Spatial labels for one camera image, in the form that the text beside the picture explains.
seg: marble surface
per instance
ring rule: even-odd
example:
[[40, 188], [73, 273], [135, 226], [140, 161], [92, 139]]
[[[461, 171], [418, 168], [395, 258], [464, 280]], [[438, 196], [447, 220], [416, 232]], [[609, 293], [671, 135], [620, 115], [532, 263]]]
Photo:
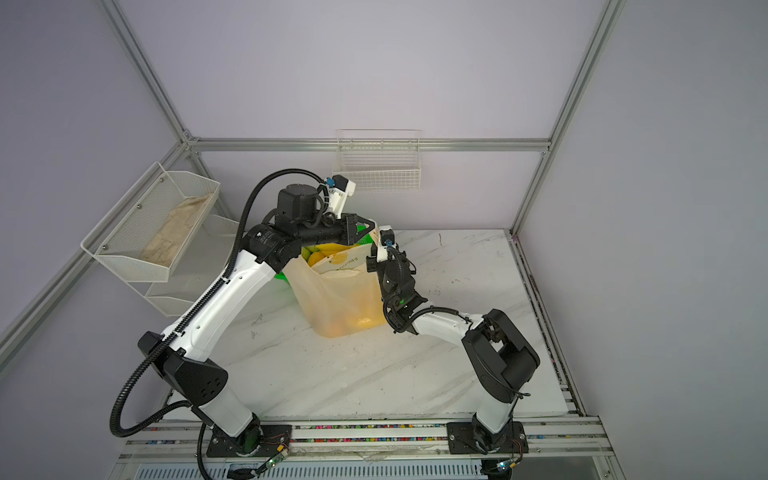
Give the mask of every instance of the marble surface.
[[[503, 310], [541, 365], [516, 417], [568, 412], [503, 230], [409, 230], [398, 245], [418, 268], [416, 289], [467, 313]], [[290, 287], [269, 282], [243, 309], [211, 359], [262, 419], [465, 418], [485, 391], [464, 349], [387, 326], [326, 339], [303, 317]], [[180, 399], [177, 393], [171, 401]], [[187, 409], [166, 419], [195, 419]]]

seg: plastic bag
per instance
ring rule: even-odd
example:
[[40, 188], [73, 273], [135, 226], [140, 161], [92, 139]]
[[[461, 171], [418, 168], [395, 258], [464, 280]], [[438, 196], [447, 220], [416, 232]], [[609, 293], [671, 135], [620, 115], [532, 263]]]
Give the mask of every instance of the plastic bag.
[[351, 335], [386, 322], [379, 277], [366, 271], [370, 253], [370, 245], [359, 245], [312, 267], [298, 257], [283, 268], [304, 316], [318, 335]]

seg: lavender wall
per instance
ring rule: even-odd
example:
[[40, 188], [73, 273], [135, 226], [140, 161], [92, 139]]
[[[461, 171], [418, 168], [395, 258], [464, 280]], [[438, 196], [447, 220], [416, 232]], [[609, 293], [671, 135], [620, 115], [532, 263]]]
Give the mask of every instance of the lavender wall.
[[123, 0], [201, 137], [549, 137], [604, 0]]
[[[0, 3], [0, 331], [174, 138], [91, 0]], [[0, 382], [3, 478], [105, 478], [108, 413], [165, 319], [95, 266]], [[142, 380], [127, 414], [157, 407]]]
[[765, 476], [766, 22], [630, 0], [522, 228], [630, 480]]

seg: white wire basket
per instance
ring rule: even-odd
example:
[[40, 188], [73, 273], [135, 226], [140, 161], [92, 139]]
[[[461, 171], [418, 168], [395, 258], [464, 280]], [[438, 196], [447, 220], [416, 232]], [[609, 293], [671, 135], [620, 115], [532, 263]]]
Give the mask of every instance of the white wire basket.
[[381, 139], [342, 138], [339, 131], [333, 174], [356, 183], [356, 191], [416, 191], [421, 187], [422, 164], [419, 139], [387, 138], [389, 132], [413, 135], [418, 131], [364, 131]]
[[[166, 171], [159, 164], [155, 168], [160, 169], [157, 178], [101, 245], [89, 250], [85, 240], [81, 244], [96, 261], [126, 283], [169, 281], [219, 196], [220, 184], [215, 180], [187, 171]], [[179, 240], [167, 246], [168, 253], [161, 262], [147, 260], [147, 246], [163, 228], [170, 212], [193, 198], [202, 200], [177, 231]]]
[[131, 287], [165, 316], [183, 315], [221, 275], [236, 233], [236, 221], [208, 215], [167, 282], [152, 283], [146, 291]]

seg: white mesh shelf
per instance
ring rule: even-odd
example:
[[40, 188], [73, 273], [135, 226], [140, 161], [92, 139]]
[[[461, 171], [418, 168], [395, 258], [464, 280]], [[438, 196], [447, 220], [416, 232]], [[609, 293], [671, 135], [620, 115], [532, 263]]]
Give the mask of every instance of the white mesh shelf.
[[[93, 232], [81, 244], [124, 282], [169, 281], [219, 195], [220, 184], [210, 178], [187, 171], [165, 171], [159, 164], [153, 168], [157, 170], [154, 181], [101, 244], [89, 244]], [[184, 225], [180, 235], [183, 239], [174, 244], [169, 254], [172, 257], [162, 264], [142, 260], [143, 252], [168, 214], [186, 199], [198, 197], [205, 200]]]
[[[414, 191], [421, 187], [422, 165], [418, 138], [365, 140], [341, 138], [336, 152], [333, 173], [343, 175], [357, 184], [358, 191]], [[388, 132], [376, 132], [382, 138]], [[404, 131], [413, 134], [417, 131]]]

